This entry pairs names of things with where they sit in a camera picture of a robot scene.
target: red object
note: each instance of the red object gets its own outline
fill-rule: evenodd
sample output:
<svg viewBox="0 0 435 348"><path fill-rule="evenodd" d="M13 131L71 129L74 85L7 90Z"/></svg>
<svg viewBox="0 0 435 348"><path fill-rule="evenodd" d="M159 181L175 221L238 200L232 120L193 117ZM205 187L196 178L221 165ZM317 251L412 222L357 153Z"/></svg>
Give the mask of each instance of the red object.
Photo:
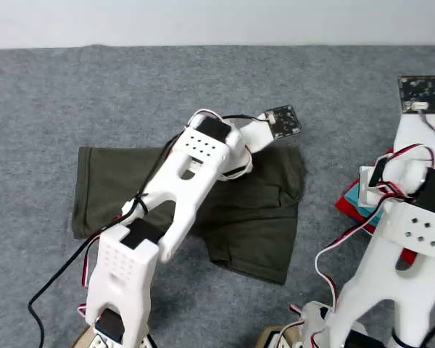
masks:
<svg viewBox="0 0 435 348"><path fill-rule="evenodd" d="M359 180L354 181L349 188L346 190L346 192L348 192L354 185L356 185L359 182ZM352 219L356 220L359 223L364 222L364 220L366 219L365 217L363 217L357 210L356 207L349 203L344 196L342 196L339 201L335 204L335 207L340 210L341 212L345 213L346 215L348 215L349 217L351 217ZM374 233L374 231L376 230L376 227L373 225L366 225L365 229L368 230L371 233ZM415 257L417 256L416 252L413 252L412 250L409 249L403 249L402 252L402 258L403 260L408 264L408 265L412 265L415 261Z"/></svg>

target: circuit board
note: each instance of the circuit board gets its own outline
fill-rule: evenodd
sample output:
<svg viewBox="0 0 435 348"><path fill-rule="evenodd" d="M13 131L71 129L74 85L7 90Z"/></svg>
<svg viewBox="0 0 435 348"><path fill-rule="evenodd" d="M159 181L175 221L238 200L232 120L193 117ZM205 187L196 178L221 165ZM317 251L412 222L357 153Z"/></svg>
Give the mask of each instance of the circuit board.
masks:
<svg viewBox="0 0 435 348"><path fill-rule="evenodd" d="M291 105L266 110L265 115L266 119L269 120L270 131L274 139L293 136L302 129L297 114Z"/></svg>
<svg viewBox="0 0 435 348"><path fill-rule="evenodd" d="M413 103L427 103L427 114L435 114L435 76L399 76L399 97L404 114L415 114Z"/></svg>

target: white wall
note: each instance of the white wall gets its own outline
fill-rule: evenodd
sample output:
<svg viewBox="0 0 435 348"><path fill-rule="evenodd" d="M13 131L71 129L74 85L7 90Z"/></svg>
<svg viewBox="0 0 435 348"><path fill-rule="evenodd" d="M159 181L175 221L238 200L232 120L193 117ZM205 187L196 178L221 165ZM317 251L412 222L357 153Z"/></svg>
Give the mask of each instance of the white wall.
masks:
<svg viewBox="0 0 435 348"><path fill-rule="evenodd" d="M0 0L0 48L435 44L435 0Z"/></svg>

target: white robotic arm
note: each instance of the white robotic arm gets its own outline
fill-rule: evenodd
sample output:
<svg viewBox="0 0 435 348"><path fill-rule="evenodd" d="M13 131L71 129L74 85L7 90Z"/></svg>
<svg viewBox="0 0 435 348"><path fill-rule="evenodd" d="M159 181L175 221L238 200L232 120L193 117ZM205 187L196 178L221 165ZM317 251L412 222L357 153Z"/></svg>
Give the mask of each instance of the white robotic arm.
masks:
<svg viewBox="0 0 435 348"><path fill-rule="evenodd" d="M205 109L190 119L161 168L144 192L139 192L143 204L133 207L134 199L127 202L123 214L135 208L133 213L99 238L86 304L86 322L97 333L94 347L137 348L150 344L147 320L157 261L167 262L174 255L217 180L248 173L252 153L275 138L298 131L292 107L268 110L242 129ZM186 172L192 172L193 177L185 176ZM175 212L172 224L163 233L142 217L168 200L175 202Z"/></svg>
<svg viewBox="0 0 435 348"><path fill-rule="evenodd" d="M394 153L360 168L360 206L382 205L380 223L334 308L304 306L301 340L293 347L385 347L356 322L383 299L395 302L387 348L418 348L427 334L435 304L435 76L401 77L399 84L402 116ZM417 257L398 270L404 248Z"/></svg>

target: olive green shorts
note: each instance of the olive green shorts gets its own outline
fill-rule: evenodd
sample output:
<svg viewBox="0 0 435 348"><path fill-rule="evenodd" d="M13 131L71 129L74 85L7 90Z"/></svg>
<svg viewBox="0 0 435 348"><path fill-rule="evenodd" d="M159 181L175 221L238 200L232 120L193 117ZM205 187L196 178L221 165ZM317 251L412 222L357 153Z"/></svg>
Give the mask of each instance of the olive green shorts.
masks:
<svg viewBox="0 0 435 348"><path fill-rule="evenodd" d="M75 238L86 238L120 214L147 176L160 149L79 149L72 212ZM297 233L305 170L295 148L269 147L253 155L250 174L218 181L199 208L194 233L203 236L216 265L284 283ZM164 231L168 202L145 217Z"/></svg>

